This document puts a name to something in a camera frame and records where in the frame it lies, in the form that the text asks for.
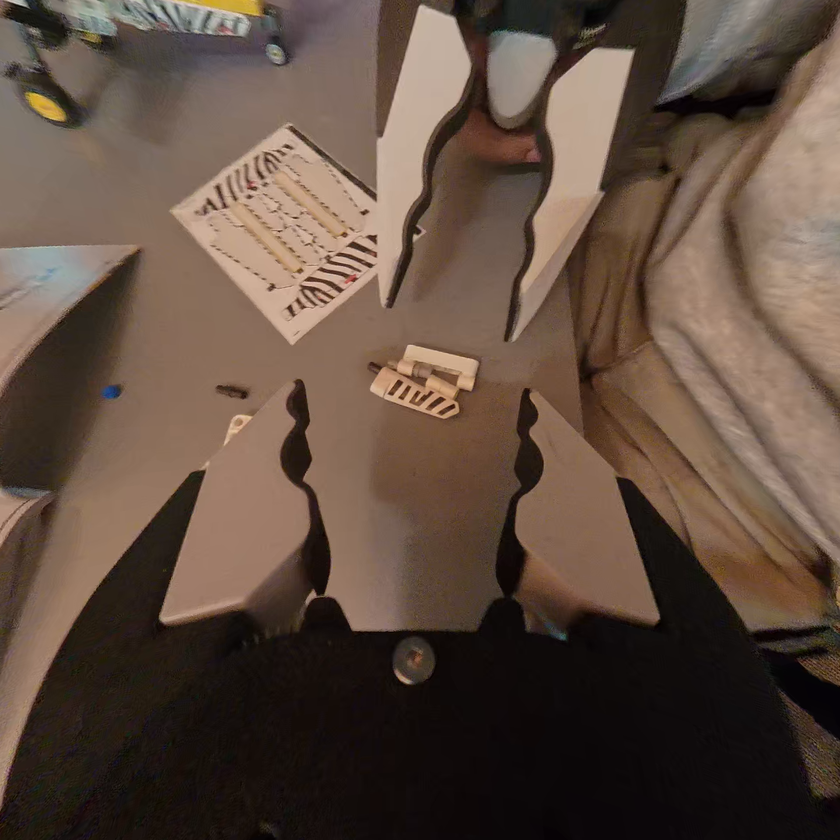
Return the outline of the person's right hand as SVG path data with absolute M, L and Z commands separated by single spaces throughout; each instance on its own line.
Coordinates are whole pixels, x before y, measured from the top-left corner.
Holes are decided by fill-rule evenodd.
M 534 132 L 502 129 L 481 109 L 469 113 L 459 137 L 467 153 L 486 163 L 535 165 L 542 159 Z

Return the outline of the white lego beam assembly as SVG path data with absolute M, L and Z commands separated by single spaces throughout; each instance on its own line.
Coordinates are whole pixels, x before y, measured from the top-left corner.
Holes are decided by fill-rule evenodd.
M 445 392 L 473 392 L 480 367 L 477 359 L 417 344 L 408 344 L 402 358 L 387 365 L 401 375 L 432 379 L 436 384 L 429 387 Z

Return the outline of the zebra striped lego vehicle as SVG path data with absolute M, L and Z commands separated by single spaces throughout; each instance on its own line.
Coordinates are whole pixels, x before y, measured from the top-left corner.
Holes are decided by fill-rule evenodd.
M 145 32 L 248 39 L 258 30 L 269 62 L 290 63 L 280 10 L 262 1 L 10 1 L 2 20 L 13 24 L 26 61 L 2 66 L 17 97 L 31 113 L 64 130 L 86 121 L 86 109 L 53 77 L 43 53 L 75 39 L 102 54 L 120 45 L 120 28 Z

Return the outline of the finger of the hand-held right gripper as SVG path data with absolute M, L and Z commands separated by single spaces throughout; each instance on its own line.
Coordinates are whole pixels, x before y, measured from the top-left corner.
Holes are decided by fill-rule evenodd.
M 437 158 L 466 119 L 476 71 L 454 3 L 382 3 L 375 44 L 378 283 L 382 306 L 393 308 Z
M 504 340 L 534 319 L 603 198 L 602 178 L 634 62 L 634 48 L 596 48 L 549 90 L 538 140 L 544 166 L 524 228 Z

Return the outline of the grey sweatshirt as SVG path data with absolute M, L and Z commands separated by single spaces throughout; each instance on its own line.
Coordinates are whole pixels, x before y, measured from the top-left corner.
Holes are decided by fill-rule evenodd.
M 768 111 L 685 119 L 650 329 L 731 456 L 838 565 L 838 19 Z

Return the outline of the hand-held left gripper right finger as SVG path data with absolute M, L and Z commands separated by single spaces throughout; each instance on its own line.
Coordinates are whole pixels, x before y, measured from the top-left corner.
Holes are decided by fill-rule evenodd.
M 538 392 L 521 395 L 518 488 L 497 553 L 502 591 L 534 632 L 606 616 L 654 627 L 659 610 L 614 469 Z

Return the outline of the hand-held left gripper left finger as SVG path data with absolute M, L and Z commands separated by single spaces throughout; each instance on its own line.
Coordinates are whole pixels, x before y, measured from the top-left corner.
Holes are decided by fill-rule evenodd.
M 161 606 L 167 627 L 239 615 L 294 632 L 324 593 L 330 548 L 312 463 L 303 381 L 283 385 L 211 457 Z

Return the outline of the zebra print sticker sheet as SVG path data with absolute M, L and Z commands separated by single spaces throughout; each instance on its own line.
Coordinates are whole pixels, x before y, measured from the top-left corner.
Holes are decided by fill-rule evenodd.
M 290 345 L 377 279 L 375 192 L 290 123 L 171 215 Z

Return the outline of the beige trousers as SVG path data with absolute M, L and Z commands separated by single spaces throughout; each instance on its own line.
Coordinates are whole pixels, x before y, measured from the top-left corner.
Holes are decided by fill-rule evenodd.
M 694 152 L 667 125 L 609 187 L 570 261 L 584 432 L 688 545 L 756 635 L 838 635 L 838 565 L 732 457 L 658 347 L 646 278 Z

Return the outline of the zebra striped white lego panel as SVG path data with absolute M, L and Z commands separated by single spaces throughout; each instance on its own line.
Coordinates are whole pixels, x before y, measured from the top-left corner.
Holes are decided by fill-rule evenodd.
M 451 419 L 460 413 L 455 399 L 432 387 L 418 384 L 409 375 L 375 362 L 368 363 L 367 369 L 373 374 L 371 393 L 388 403 L 439 419 Z

